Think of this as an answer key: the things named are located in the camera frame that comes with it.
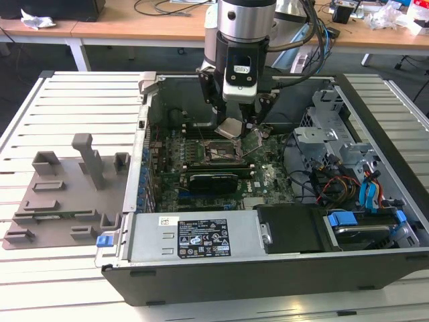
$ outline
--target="desk leg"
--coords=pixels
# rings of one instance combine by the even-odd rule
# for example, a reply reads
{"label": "desk leg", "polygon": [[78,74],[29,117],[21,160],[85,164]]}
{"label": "desk leg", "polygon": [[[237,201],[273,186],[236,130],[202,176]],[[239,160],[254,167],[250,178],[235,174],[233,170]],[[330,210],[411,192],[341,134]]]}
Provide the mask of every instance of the desk leg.
{"label": "desk leg", "polygon": [[369,62],[371,61],[371,58],[373,57],[372,54],[365,54],[365,56],[362,59],[361,65],[362,66],[369,66]]}
{"label": "desk leg", "polygon": [[91,66],[86,56],[85,47],[82,45],[80,38],[69,38],[67,44],[72,50],[74,61],[80,72],[90,72]]}
{"label": "desk leg", "polygon": [[0,56],[8,56],[11,52],[5,42],[0,42]]}
{"label": "desk leg", "polygon": [[127,46],[127,51],[128,51],[128,60],[134,60],[134,58],[135,58],[134,47],[133,46]]}

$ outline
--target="gray plastic part holder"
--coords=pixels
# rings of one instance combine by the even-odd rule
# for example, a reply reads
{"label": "gray plastic part holder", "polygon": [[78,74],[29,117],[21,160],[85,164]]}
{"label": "gray plastic part holder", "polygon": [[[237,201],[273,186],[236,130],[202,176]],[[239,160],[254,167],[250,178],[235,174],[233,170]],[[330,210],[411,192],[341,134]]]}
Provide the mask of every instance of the gray plastic part holder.
{"label": "gray plastic part holder", "polygon": [[103,231],[120,227],[129,154],[101,158],[91,142],[88,133],[75,135],[72,146],[82,158],[59,160],[52,151],[36,154],[36,171],[3,248],[91,245]]}

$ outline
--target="metal grating surface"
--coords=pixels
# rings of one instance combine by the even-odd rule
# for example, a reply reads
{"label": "metal grating surface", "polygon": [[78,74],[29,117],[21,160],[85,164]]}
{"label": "metal grating surface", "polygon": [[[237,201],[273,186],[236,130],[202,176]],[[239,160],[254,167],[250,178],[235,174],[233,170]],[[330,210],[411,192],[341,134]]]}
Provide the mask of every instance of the metal grating surface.
{"label": "metal grating surface", "polygon": [[[393,82],[377,75],[354,75],[348,79],[429,191],[429,123],[426,117]],[[353,116],[350,121],[362,141],[367,142]]]}
{"label": "metal grating surface", "polygon": [[[128,95],[137,91],[138,78],[131,72],[57,72],[51,80],[38,81],[16,123],[0,139],[0,242],[32,176],[35,151],[73,156],[68,145],[79,131],[91,131],[102,154],[113,153],[117,145],[131,149],[139,103],[136,95]],[[91,94],[95,89],[110,97]],[[429,316],[429,270],[375,291],[130,307],[94,267],[94,255],[94,246],[0,248],[0,321],[78,321],[87,316],[85,321],[331,322],[344,321],[337,315],[344,310],[357,313],[347,321],[423,321]]]}

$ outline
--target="motherboard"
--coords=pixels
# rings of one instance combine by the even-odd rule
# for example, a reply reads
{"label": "motherboard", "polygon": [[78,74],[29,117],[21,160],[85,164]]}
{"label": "motherboard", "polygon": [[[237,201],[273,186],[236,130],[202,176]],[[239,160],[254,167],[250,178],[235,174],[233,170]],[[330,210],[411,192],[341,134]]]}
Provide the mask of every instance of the motherboard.
{"label": "motherboard", "polygon": [[254,131],[233,141],[213,130],[153,129],[152,211],[244,210],[294,202],[280,160],[283,137],[263,138]]}

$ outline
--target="blue cable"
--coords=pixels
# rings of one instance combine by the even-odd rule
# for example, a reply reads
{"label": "blue cable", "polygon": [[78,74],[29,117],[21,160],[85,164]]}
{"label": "blue cable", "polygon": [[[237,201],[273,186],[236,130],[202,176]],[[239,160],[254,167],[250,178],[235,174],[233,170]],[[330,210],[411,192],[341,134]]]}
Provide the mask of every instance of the blue cable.
{"label": "blue cable", "polygon": [[[324,57],[325,57],[324,62],[326,62],[326,59],[327,59],[326,55],[328,54],[328,47],[329,47],[329,34],[328,34],[328,30],[327,30],[326,26],[323,26],[323,28],[324,28],[324,35],[326,38],[326,42],[324,45]],[[320,72],[320,70],[323,68],[324,62],[322,64],[322,66],[317,70],[316,74],[318,74]]]}

